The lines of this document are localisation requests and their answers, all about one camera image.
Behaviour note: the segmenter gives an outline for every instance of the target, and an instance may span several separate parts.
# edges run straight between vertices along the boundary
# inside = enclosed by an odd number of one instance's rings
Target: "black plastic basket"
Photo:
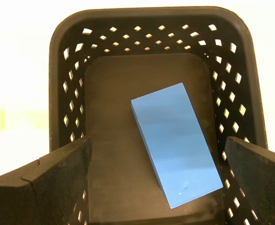
[[[236,14],[219,7],[82,11],[56,28],[49,74],[50,151],[86,135],[93,147],[92,157],[83,155],[87,174],[72,165],[79,194],[60,187],[64,213],[44,224],[259,224],[224,152],[228,136],[267,148],[252,38]],[[130,100],[180,82],[224,188],[171,210]]]

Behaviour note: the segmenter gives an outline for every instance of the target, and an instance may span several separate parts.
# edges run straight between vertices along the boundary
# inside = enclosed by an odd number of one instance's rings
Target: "basket rim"
[[[250,100],[253,106],[253,119],[257,135],[257,145],[267,149],[267,136],[263,114],[260,84],[254,47],[250,31],[244,21],[234,12],[221,7],[140,7],[140,8],[114,8],[114,9],[89,9],[74,13],[64,19],[55,29],[49,49],[49,143],[50,152],[59,146],[59,87],[58,65],[59,46],[65,33],[76,23],[82,20],[122,18],[122,17],[155,17],[155,16],[180,16],[180,15],[210,15],[227,20],[240,34],[244,44],[245,60],[250,85]]]

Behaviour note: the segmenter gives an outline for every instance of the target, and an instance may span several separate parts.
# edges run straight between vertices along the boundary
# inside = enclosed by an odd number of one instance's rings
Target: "blue foam block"
[[[223,187],[182,83],[138,97],[131,107],[170,208]]]

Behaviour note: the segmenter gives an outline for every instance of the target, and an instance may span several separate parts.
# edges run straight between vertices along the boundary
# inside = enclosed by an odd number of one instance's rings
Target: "textured black surface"
[[[91,150],[85,137],[0,176],[0,225],[66,225],[86,186]]]
[[[236,137],[227,139],[225,152],[260,224],[275,225],[275,153]],[[250,214],[243,208],[239,213]],[[253,216],[247,219],[254,224]]]
[[[134,119],[130,101],[183,82],[218,165],[214,113],[206,64],[193,54],[103,57],[86,74],[90,222],[184,217],[178,223],[216,219],[222,191],[170,209]]]

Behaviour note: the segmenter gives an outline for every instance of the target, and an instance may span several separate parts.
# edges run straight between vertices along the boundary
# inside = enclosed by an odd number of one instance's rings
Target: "diamond-shaped hole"
[[[225,108],[225,110],[224,110],[224,116],[225,116],[226,119],[229,116],[229,111],[227,110],[227,108]]]
[[[85,201],[85,196],[86,196],[86,192],[85,192],[85,190],[83,190],[83,194],[82,194],[83,201]]]
[[[221,134],[223,133],[223,130],[224,130],[224,126],[220,123],[220,126],[219,126],[219,130],[221,132]]]
[[[245,194],[241,188],[240,188],[240,192],[241,192],[242,196],[245,197]]]
[[[184,30],[186,30],[186,29],[189,28],[189,26],[186,24],[186,25],[182,26],[181,28],[184,29]]]
[[[197,33],[197,32],[193,32],[193,33],[191,33],[190,34],[190,36],[193,38],[193,37],[196,37],[196,36],[198,36],[199,34]]]
[[[71,100],[71,102],[70,102],[69,106],[70,106],[71,111],[73,111],[73,109],[74,109],[73,100]]]
[[[71,134],[70,139],[71,139],[71,142],[73,142],[73,141],[75,140],[75,136],[74,136],[74,133],[73,133],[73,132],[72,132],[72,134]]]
[[[250,225],[250,223],[249,223],[249,221],[248,221],[247,218],[244,220],[244,225]]]
[[[237,200],[237,197],[234,198],[233,202],[234,202],[236,208],[239,208],[240,203],[239,203],[239,201]]]
[[[92,33],[92,30],[84,28],[82,34],[90,35]]]
[[[224,151],[222,152],[222,158],[224,159],[224,161],[225,161],[225,160],[226,160],[226,158],[227,158],[227,157],[226,157],[226,154],[225,154],[225,152],[224,152]]]
[[[236,95],[233,92],[231,92],[229,95],[229,99],[233,102],[235,100],[235,97]]]
[[[136,26],[135,28],[134,28],[134,30],[135,31],[140,31],[142,28],[140,28],[139,26]]]
[[[239,130],[239,125],[236,122],[234,122],[232,128],[235,132],[237,132]]]
[[[228,73],[230,73],[231,65],[229,63],[227,63],[225,69]]]
[[[80,51],[82,49],[82,47],[83,47],[83,43],[77,44],[75,52]]]
[[[78,127],[79,127],[79,119],[78,119],[78,117],[76,118],[75,123],[76,123],[76,126],[77,126],[77,128],[78,128]]]
[[[81,114],[83,113],[83,106],[82,105],[80,106],[80,112],[81,112]]]
[[[231,208],[228,208],[227,212],[228,212],[229,217],[232,218],[233,217],[233,213],[232,213]]]
[[[221,40],[216,39],[216,40],[215,40],[215,42],[216,42],[216,45],[218,45],[218,46],[222,46],[222,42],[221,42]]]
[[[229,183],[228,179],[225,180],[225,186],[227,189],[230,187],[230,183]]]
[[[81,222],[82,212],[79,210],[78,220]]]
[[[220,56],[216,56],[216,61],[219,62],[221,64],[222,62],[222,58]]]
[[[220,106],[221,104],[221,99],[219,97],[217,97],[217,101],[216,101],[217,105]]]
[[[67,82],[66,81],[63,83],[63,89],[67,93],[68,86],[67,86]]]
[[[79,61],[75,63],[75,69],[78,70],[79,68]]]
[[[240,105],[239,112],[241,113],[242,116],[244,116],[244,114],[246,112],[246,108],[242,104]]]
[[[242,78],[242,76],[241,76],[239,73],[237,73],[237,75],[236,75],[236,82],[237,82],[238,84],[240,84],[241,78]]]
[[[236,46],[234,43],[230,43],[230,50],[231,50],[233,53],[236,53],[236,49],[237,49],[237,46]]]
[[[70,80],[73,80],[73,71],[71,70],[70,72],[69,72],[69,77],[70,77]]]
[[[69,119],[68,119],[68,116],[67,116],[67,115],[64,116],[63,122],[64,122],[64,124],[66,125],[66,127],[68,127]]]
[[[105,40],[105,39],[107,39],[107,37],[105,37],[104,35],[102,35],[102,36],[100,36],[100,39],[101,40]]]
[[[198,41],[199,45],[206,45],[205,41]]]
[[[68,57],[69,57],[69,48],[67,48],[66,50],[63,51],[63,56],[64,56],[65,60],[68,59]]]
[[[211,29],[211,31],[217,30],[216,26],[213,24],[209,25],[208,27]]]
[[[254,212],[253,210],[251,210],[251,213],[252,213],[254,219],[255,219],[255,220],[258,220],[258,217],[256,216],[256,214],[255,214],[255,212]]]
[[[161,25],[161,26],[158,27],[159,30],[163,30],[163,29],[165,29],[165,28],[166,28],[166,27],[165,27],[164,25]]]
[[[214,71],[214,72],[213,72],[213,78],[214,78],[215,81],[217,80],[217,77],[218,77],[218,74],[217,74],[216,71]]]
[[[232,170],[230,170],[230,174],[231,174],[232,177],[235,177]]]
[[[221,83],[221,89],[225,90],[225,87],[226,87],[226,83],[224,81],[222,81],[222,83]]]
[[[77,89],[75,89],[75,96],[76,96],[76,98],[78,98],[78,95],[79,95],[79,93],[78,93],[78,90]]]
[[[117,30],[117,28],[112,27],[112,28],[110,28],[109,30],[110,30],[111,32],[115,32],[115,31]]]

